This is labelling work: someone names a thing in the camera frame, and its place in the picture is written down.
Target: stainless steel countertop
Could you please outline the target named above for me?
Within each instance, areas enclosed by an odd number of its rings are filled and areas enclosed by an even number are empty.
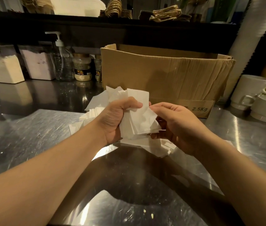
[[[0,83],[0,173],[70,136],[68,125],[101,91],[93,82]],[[202,121],[266,171],[266,123],[219,105]],[[50,224],[243,225],[195,158],[120,143],[97,154]]]

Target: person's left hand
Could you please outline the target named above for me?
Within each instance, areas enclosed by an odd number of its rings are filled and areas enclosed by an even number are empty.
[[[93,121],[99,131],[103,131],[107,144],[115,143],[121,139],[119,124],[128,108],[141,108],[142,103],[133,97],[111,102]]]

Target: container with pink powder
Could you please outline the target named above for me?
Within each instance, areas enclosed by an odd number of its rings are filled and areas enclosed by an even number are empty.
[[[18,46],[32,79],[55,79],[50,51],[43,46]]]

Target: person's right hand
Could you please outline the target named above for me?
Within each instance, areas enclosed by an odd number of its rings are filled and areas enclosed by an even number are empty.
[[[152,133],[152,139],[168,139],[188,155],[197,153],[214,134],[187,108],[167,102],[151,105],[164,129]]]

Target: forearm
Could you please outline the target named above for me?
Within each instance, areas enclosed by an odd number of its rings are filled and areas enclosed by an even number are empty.
[[[214,178],[246,225],[266,225],[266,172],[216,135],[199,161]]]
[[[46,225],[105,145],[90,123],[53,148],[0,174],[0,225]]]

